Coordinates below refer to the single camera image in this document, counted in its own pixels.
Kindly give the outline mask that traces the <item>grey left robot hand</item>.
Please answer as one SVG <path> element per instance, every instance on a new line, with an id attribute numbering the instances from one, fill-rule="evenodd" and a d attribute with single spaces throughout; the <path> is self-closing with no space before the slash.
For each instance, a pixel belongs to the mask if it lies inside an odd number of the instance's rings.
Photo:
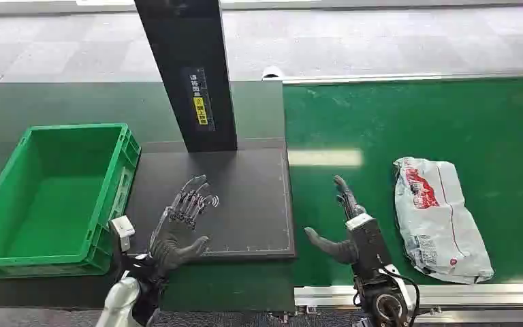
<path id="1" fill-rule="evenodd" d="M 208 250 L 210 237 L 194 234 L 197 216 L 213 205 L 214 196 L 208 188 L 205 174 L 194 176 L 165 208 L 148 244 L 157 275 L 164 277 Z"/>

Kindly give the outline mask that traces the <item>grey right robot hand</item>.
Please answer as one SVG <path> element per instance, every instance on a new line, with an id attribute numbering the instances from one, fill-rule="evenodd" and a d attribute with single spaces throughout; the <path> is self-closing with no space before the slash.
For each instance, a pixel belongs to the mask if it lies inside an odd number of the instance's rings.
<path id="1" fill-rule="evenodd" d="M 341 264 L 354 265 L 359 275 L 368 275 L 390 264 L 391 256 L 378 221 L 358 203 L 344 178 L 334 176 L 334 184 L 338 191 L 336 199 L 344 210 L 348 238 L 334 242 L 320 236 L 313 228 L 305 227 L 311 244 Z"/>

